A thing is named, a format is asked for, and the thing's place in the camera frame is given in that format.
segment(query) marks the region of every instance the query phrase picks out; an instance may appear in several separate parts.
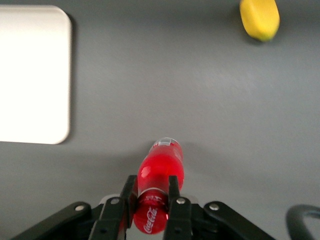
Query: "coca-cola bottle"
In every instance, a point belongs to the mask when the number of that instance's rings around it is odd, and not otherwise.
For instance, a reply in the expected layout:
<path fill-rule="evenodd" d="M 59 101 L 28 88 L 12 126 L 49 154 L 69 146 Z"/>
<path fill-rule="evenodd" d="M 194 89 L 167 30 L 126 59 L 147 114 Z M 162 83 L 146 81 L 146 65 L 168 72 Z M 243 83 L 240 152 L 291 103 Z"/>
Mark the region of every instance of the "coca-cola bottle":
<path fill-rule="evenodd" d="M 169 176 L 177 176 L 179 190 L 184 183 L 183 152 L 169 137 L 154 143 L 138 174 L 138 204 L 134 224 L 145 234 L 163 231 L 168 220 Z"/>

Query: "white tray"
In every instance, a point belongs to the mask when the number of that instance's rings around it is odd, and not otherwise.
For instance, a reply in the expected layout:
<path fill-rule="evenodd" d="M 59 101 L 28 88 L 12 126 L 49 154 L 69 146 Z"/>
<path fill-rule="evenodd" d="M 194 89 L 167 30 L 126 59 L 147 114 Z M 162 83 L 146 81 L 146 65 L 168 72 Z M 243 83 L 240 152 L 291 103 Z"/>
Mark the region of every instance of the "white tray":
<path fill-rule="evenodd" d="M 71 32 L 58 7 L 0 5 L 0 141 L 68 136 Z"/>

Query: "black cable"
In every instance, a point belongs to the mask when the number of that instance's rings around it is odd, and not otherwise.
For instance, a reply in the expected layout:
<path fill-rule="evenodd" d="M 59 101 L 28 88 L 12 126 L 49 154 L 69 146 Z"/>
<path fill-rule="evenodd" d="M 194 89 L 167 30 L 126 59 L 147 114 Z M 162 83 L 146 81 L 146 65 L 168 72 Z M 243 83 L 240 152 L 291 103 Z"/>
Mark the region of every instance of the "black cable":
<path fill-rule="evenodd" d="M 315 240 L 304 223 L 305 217 L 320 219 L 320 208 L 311 205 L 295 205 L 286 214 L 286 226 L 292 240 Z"/>

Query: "gray table surface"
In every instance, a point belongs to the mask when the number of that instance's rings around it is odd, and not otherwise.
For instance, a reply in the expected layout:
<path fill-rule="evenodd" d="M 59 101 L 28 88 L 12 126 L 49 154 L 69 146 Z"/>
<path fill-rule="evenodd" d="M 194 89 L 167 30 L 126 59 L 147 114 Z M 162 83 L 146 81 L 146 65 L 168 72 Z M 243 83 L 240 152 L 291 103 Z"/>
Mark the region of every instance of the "gray table surface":
<path fill-rule="evenodd" d="M 161 137 L 183 147 L 182 193 L 276 239 L 290 206 L 320 206 L 320 1 L 278 0 L 268 43 L 247 36 L 238 0 L 0 0 L 26 3 L 73 19 L 71 132 L 0 142 L 0 239 L 118 193 Z"/>

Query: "screw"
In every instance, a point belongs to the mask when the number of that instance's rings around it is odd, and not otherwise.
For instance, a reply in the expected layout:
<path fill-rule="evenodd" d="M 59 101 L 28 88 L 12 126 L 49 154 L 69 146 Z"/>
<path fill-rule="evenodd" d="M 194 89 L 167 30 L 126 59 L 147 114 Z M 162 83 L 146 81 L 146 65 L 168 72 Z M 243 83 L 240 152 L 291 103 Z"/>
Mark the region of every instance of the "screw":
<path fill-rule="evenodd" d="M 79 206 L 76 206 L 74 210 L 76 210 L 76 211 L 82 211 L 83 209 L 85 209 L 85 206 L 79 205 Z"/>
<path fill-rule="evenodd" d="M 119 198 L 115 197 L 115 198 L 113 198 L 113 199 L 111 200 L 110 203 L 111 203 L 112 205 L 114 205 L 114 204 L 117 204 L 119 201 L 120 201 Z"/>
<path fill-rule="evenodd" d="M 209 208 L 210 208 L 211 210 L 213 210 L 213 211 L 219 210 L 219 206 L 218 206 L 217 204 L 215 204 L 215 203 L 211 203 L 211 204 L 209 205 Z"/>
<path fill-rule="evenodd" d="M 176 200 L 176 202 L 177 202 L 178 204 L 184 204 L 184 203 L 186 202 L 186 200 L 185 200 L 184 198 L 182 198 L 182 197 L 179 197 L 179 198 Z"/>

